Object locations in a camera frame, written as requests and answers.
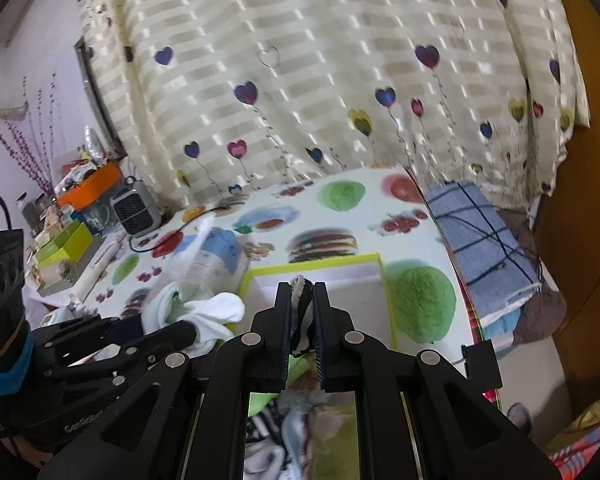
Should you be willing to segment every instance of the brown cloth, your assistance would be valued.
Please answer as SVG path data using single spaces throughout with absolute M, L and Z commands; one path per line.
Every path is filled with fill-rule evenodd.
M 526 257 L 536 268 L 536 272 L 542 274 L 536 241 L 529 228 L 526 212 L 499 211 L 498 213 L 525 251 Z M 513 343 L 532 343 L 549 337 L 558 329 L 566 313 L 567 302 L 564 296 L 559 290 L 552 290 L 542 277 L 540 290 L 522 307 L 520 320 L 513 331 Z

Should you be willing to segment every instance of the green box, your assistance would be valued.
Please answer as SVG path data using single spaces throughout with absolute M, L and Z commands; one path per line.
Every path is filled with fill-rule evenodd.
M 60 247 L 58 247 L 57 242 L 59 237 L 62 237 L 60 241 L 64 241 Z M 64 231 L 56 235 L 53 240 L 36 253 L 38 267 L 41 269 L 60 260 L 69 260 L 72 264 L 76 264 L 92 241 L 93 236 L 91 236 L 87 226 L 74 220 Z

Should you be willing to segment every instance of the tablecloth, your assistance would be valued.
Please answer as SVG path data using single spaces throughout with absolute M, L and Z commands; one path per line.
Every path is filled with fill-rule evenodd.
M 88 309 L 103 317 L 140 312 L 155 284 L 165 281 L 172 258 L 196 239 L 201 222 L 213 214 L 210 236 L 216 241 L 205 241 L 196 264 L 215 292 L 235 292 L 247 267 L 378 253 L 387 275 L 413 265 L 434 267 L 453 288 L 456 305 L 448 335 L 422 348 L 439 348 L 454 361 L 460 345 L 481 340 L 445 241 L 403 168 L 365 168 L 291 186 L 245 190 L 222 204 L 228 208 L 205 213 L 218 207 L 213 203 L 177 212 L 160 229 L 132 240 L 136 250 L 147 252 L 137 254 L 123 243 L 84 301 Z M 398 332 L 404 341 L 409 339 Z M 449 337 L 453 351 L 448 350 Z

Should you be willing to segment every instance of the curtain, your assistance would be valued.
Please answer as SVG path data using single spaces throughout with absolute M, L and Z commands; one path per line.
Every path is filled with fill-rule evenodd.
M 205 202 L 350 168 L 551 193 L 584 83 L 560 0 L 78 0 L 141 176 Z

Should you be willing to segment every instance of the fruit print tablecloth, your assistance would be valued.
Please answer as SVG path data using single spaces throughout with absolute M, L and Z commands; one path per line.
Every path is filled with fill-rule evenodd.
M 409 353 L 438 349 L 449 361 L 460 346 L 479 340 L 470 322 L 445 243 L 429 210 L 402 168 L 365 168 L 291 186 L 225 196 L 217 204 L 178 212 L 170 222 L 134 240 L 147 250 L 136 254 L 125 242 L 85 303 L 102 316 L 126 316 L 142 309 L 150 290 L 164 282 L 174 254 L 195 240 L 208 215 L 215 215 L 210 237 L 196 261 L 220 292 L 237 290 L 245 265 L 268 267 L 332 256 L 379 253 L 398 330 L 398 349 Z

